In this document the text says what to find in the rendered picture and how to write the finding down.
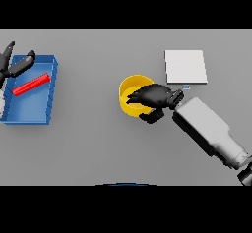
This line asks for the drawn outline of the pale square measuring scale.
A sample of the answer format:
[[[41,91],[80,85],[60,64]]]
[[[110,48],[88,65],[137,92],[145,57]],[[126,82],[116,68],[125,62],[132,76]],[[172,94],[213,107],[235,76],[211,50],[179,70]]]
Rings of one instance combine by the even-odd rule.
[[[165,50],[166,82],[169,85],[206,85],[207,71],[202,50]]]

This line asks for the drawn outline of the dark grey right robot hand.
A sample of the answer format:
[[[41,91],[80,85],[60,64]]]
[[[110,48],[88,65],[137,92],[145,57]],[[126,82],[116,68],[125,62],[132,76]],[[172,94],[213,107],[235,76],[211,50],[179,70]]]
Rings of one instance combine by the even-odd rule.
[[[129,94],[127,104],[140,103],[152,108],[150,114],[141,113],[139,118],[148,124],[153,124],[164,116],[164,108],[174,110],[183,97],[184,93],[181,89],[172,91],[169,87],[151,84]]]

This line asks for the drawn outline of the blue plastic tray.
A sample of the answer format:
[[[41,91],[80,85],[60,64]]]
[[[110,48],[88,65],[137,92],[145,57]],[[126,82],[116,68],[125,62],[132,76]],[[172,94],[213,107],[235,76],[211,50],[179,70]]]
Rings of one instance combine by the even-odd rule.
[[[0,123],[6,125],[48,125],[51,119],[53,93],[57,78],[58,63],[54,55],[36,55],[34,65],[16,78],[9,78],[3,89],[5,100]],[[33,80],[43,74],[50,81],[14,96],[15,87]]]

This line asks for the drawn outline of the red beaker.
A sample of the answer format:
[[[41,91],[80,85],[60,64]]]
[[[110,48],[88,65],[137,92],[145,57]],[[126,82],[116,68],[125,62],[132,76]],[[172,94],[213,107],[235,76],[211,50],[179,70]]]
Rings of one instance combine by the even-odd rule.
[[[44,73],[28,82],[23,83],[20,86],[14,87],[12,89],[12,94],[14,96],[19,96],[27,91],[30,91],[36,87],[40,87],[41,85],[48,83],[50,81],[50,77],[47,73]]]

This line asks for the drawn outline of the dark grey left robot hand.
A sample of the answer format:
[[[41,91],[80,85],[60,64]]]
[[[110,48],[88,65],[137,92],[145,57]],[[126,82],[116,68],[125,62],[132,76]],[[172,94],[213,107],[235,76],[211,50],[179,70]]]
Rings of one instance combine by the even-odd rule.
[[[25,58],[12,66],[9,66],[14,46],[15,42],[11,41],[5,48],[4,52],[0,53],[0,89],[7,78],[16,78],[34,65],[35,52],[31,50]]]

